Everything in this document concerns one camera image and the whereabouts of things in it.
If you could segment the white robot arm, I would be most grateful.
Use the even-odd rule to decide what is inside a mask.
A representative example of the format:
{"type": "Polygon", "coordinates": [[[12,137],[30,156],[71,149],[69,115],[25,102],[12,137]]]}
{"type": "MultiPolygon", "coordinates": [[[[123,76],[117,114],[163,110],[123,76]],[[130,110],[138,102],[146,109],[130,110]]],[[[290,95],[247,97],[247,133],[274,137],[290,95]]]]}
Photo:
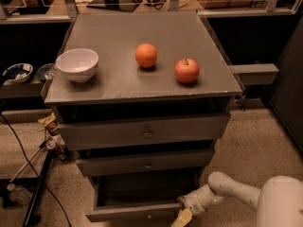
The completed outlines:
{"type": "Polygon", "coordinates": [[[171,227],[185,227],[210,206],[234,197],[257,211],[257,227],[303,227],[303,182],[289,176],[270,178],[262,188],[236,182],[215,171],[207,184],[178,198],[184,206],[171,227]]]}

